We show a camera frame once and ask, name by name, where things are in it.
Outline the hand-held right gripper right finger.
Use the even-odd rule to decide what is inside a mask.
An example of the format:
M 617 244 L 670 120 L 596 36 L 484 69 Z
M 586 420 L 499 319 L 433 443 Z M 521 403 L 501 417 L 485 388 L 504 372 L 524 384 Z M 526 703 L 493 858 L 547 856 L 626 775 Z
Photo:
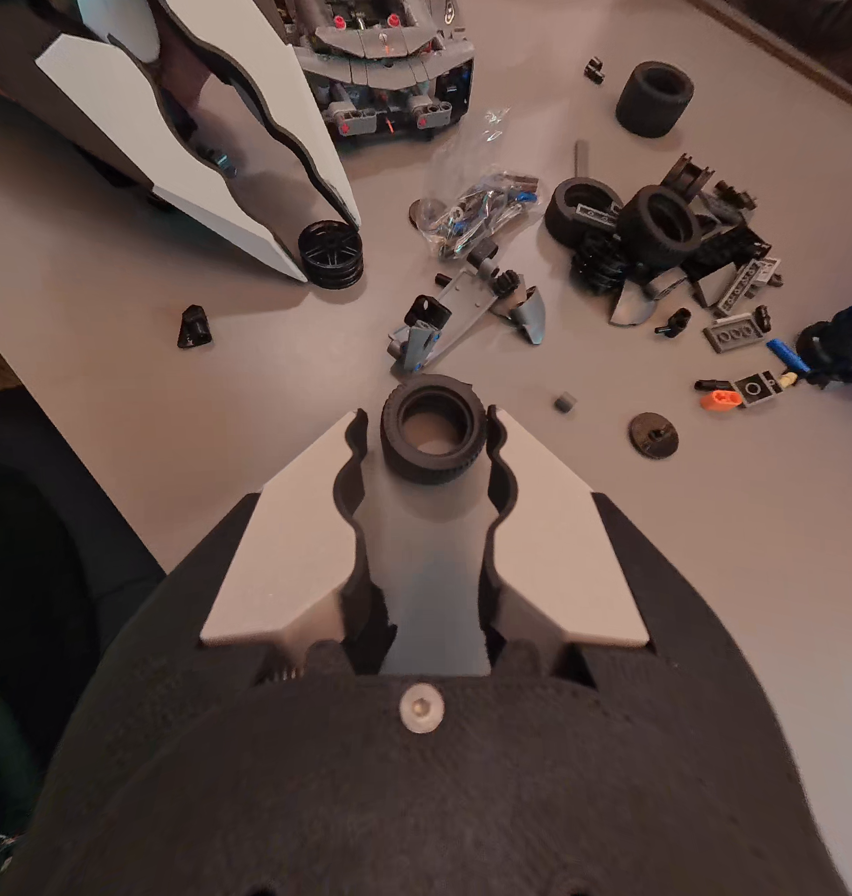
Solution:
M 594 645 L 641 649 L 651 637 L 596 493 L 498 405 L 487 410 L 489 524 L 479 623 L 489 651 Z

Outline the black triangular toy brick panel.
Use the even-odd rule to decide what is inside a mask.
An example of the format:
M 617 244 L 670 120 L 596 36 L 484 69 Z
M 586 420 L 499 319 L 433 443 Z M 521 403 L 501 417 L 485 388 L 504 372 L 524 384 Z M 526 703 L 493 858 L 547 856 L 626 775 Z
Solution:
M 181 326 L 177 338 L 180 350 L 202 348 L 214 341 L 208 316 L 199 305 L 190 305 L 182 312 Z

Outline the blue toy axle pin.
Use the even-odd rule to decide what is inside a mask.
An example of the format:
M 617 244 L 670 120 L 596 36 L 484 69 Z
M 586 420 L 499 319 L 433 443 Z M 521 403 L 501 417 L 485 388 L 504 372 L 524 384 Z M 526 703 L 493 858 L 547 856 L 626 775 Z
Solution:
M 779 339 L 766 342 L 766 347 L 772 352 L 786 368 L 799 377 L 808 377 L 813 373 L 808 364 L 787 343 Z

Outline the grey curved panel assembly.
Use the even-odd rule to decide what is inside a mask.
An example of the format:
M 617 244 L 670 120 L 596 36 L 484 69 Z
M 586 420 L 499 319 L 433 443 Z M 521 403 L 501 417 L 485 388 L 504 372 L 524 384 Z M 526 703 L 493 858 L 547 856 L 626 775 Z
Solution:
M 518 273 L 490 267 L 488 273 L 465 270 L 438 279 L 439 296 L 416 297 L 401 326 L 388 335 L 387 354 L 403 372 L 418 373 L 437 362 L 488 315 L 511 324 L 533 346 L 544 341 L 544 299 Z

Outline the black rubber toy tyre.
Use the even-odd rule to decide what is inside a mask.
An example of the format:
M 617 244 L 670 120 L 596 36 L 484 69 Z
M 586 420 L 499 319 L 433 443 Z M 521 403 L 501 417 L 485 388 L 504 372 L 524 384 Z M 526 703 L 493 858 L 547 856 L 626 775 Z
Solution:
M 702 241 L 694 212 L 663 185 L 638 190 L 620 211 L 616 231 L 633 263 L 659 272 L 678 267 Z
M 421 412 L 437 415 L 456 434 L 451 450 L 429 454 L 409 442 L 405 425 Z M 386 464 L 417 485 L 446 485 L 475 464 L 487 438 L 487 411 L 474 388 L 446 375 L 413 375 L 389 393 L 380 415 Z
M 576 176 L 557 185 L 544 223 L 556 242 L 574 250 L 590 232 L 614 233 L 622 207 L 621 197 L 610 186 Z
M 639 63 L 629 76 L 615 108 L 619 124 L 636 136 L 666 136 L 678 123 L 695 92 L 690 76 L 661 61 Z

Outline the grey square tile with hole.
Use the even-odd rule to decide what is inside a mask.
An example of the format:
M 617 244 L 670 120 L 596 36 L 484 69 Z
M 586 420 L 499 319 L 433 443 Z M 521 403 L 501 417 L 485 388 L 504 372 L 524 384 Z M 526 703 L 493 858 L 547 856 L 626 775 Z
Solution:
M 730 386 L 741 398 L 741 407 L 749 409 L 783 394 L 779 378 L 770 370 L 732 380 Z

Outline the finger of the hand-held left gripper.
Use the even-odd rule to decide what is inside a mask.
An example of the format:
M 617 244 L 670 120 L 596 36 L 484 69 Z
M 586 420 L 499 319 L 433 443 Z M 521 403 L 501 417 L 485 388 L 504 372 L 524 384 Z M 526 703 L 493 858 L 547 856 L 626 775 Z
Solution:
M 160 90 L 125 48 L 63 33 L 35 63 L 151 181 L 156 197 L 280 274 L 308 281 L 282 242 L 235 201 L 224 173 L 180 137 Z
M 354 230 L 362 225 L 348 176 L 297 59 L 253 1 L 159 1 L 192 54 L 241 94 L 270 136 Z

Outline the grey toy brick car model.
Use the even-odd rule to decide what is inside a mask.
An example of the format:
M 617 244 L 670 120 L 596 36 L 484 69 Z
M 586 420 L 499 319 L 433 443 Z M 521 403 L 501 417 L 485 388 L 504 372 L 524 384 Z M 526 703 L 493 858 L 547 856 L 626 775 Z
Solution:
M 475 47 L 457 1 L 276 2 L 335 141 L 432 137 L 469 111 Z

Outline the pile of small toy bricks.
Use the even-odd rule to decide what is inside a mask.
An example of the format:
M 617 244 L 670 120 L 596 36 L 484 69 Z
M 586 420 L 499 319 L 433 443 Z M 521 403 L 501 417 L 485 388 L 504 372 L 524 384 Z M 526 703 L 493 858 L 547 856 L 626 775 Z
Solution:
M 661 272 L 636 263 L 634 274 L 613 292 L 611 326 L 632 329 L 649 322 L 678 291 L 689 293 L 713 318 L 725 318 L 743 299 L 780 282 L 780 261 L 749 225 L 756 210 L 752 194 L 719 181 L 688 206 L 702 230 L 699 248 L 678 267 Z

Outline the small clear bag of pins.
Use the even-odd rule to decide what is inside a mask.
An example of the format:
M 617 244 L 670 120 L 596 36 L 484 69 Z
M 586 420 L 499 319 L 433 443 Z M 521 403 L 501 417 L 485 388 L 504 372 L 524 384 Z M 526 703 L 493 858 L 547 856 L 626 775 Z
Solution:
M 441 200 L 447 208 L 437 227 L 413 228 L 437 259 L 462 260 L 479 241 L 541 207 L 545 189 L 540 176 L 508 158 L 511 121 L 509 106 L 485 108 L 457 126 L 427 163 L 415 200 Z

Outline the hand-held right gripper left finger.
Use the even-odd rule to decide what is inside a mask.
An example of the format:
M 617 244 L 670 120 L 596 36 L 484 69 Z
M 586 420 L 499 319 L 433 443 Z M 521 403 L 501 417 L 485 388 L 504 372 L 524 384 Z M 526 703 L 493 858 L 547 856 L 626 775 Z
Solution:
M 370 575 L 363 502 L 368 415 L 346 413 L 262 487 L 200 641 L 268 644 L 306 655 L 335 641 L 348 655 L 386 655 L 391 622 Z

